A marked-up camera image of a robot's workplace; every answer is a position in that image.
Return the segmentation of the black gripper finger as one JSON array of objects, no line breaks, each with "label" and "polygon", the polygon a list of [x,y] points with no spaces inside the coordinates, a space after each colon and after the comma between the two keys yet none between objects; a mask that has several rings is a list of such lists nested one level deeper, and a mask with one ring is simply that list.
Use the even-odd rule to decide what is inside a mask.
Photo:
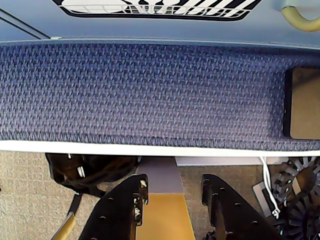
[{"label": "black gripper finger", "polygon": [[280,240],[277,230],[236,190],[214,174],[201,179],[202,204],[213,231],[205,240]]},{"label": "black gripper finger", "polygon": [[80,240],[135,240],[148,204],[148,176],[135,174],[107,192],[93,208]]}]

